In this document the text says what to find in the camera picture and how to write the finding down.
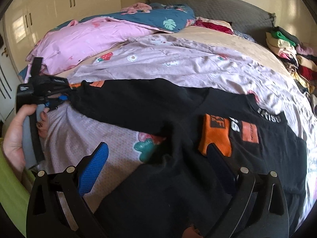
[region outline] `orange label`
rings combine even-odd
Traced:
[[[242,121],[242,140],[252,143],[259,143],[257,128],[254,124]]]
[[[102,87],[102,85],[104,84],[105,81],[98,81],[98,82],[93,82],[90,84],[90,86],[93,87]]]
[[[228,119],[206,114],[198,150],[206,156],[208,145],[215,143],[224,156],[231,156],[232,148],[229,140],[229,126]]]
[[[69,84],[70,87],[80,87],[80,85],[81,85],[80,83],[77,83],[77,84]]]

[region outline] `green clothing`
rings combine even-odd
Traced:
[[[289,40],[288,38],[286,38],[286,37],[285,37],[281,32],[279,32],[279,31],[271,30],[271,35],[272,35],[272,37],[274,37],[274,38],[283,39],[283,40],[285,40],[285,41],[287,41],[287,42],[290,42],[293,47],[296,47],[296,44],[295,44],[293,41],[291,41],[291,40]]]

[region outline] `red clothing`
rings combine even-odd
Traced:
[[[194,23],[193,26],[198,26],[198,27],[204,27],[204,28],[210,28],[210,29],[214,29],[220,32],[224,32],[227,34],[233,34],[232,30],[225,27],[225,26],[221,26],[221,25],[217,25],[211,22],[203,22],[202,20],[196,20],[196,22]]]
[[[317,80],[317,72],[314,72],[313,70],[302,65],[298,67],[298,70],[300,74],[304,76],[306,79],[308,79],[309,81]]]

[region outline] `blue floral blanket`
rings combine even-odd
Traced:
[[[156,27],[165,32],[177,33],[181,29],[195,23],[194,11],[186,4],[164,5],[160,3],[151,3],[152,10],[139,10],[137,12],[115,12],[109,14],[100,14],[83,18],[79,23],[91,20],[96,17],[112,17],[118,20],[127,20],[152,27]],[[67,21],[54,29],[59,30],[67,26]]]

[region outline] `pink bedsheet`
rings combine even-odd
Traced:
[[[154,34],[159,29],[126,20],[97,17],[78,23],[73,20],[58,31],[48,32],[28,54],[27,83],[34,57],[43,57],[41,73],[55,75],[81,61],[108,50],[130,37]]]

